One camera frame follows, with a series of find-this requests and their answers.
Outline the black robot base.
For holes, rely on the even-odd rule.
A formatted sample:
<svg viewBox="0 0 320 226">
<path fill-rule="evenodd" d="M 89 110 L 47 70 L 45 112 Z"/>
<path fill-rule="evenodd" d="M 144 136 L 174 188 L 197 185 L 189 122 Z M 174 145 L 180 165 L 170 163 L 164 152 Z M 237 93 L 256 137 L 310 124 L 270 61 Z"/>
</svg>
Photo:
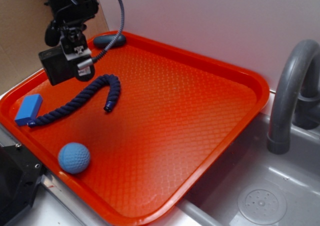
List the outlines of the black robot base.
<svg viewBox="0 0 320 226">
<path fill-rule="evenodd" d="M 0 224 L 12 226 L 31 210 L 45 168 L 23 144 L 0 148 Z"/>
</svg>

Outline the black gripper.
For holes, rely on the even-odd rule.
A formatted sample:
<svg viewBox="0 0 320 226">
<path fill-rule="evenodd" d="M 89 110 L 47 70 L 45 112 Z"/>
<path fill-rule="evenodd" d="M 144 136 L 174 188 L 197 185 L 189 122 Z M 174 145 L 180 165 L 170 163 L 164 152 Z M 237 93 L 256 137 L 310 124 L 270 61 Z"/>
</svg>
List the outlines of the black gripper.
<svg viewBox="0 0 320 226">
<path fill-rule="evenodd" d="M 67 60 L 90 54 L 83 31 L 85 22 L 93 19 L 98 12 L 98 0 L 47 0 L 53 20 L 49 23 L 44 41 L 50 47 L 60 46 Z M 76 62 L 73 66 L 74 77 L 88 82 L 95 75 L 92 60 Z"/>
</svg>

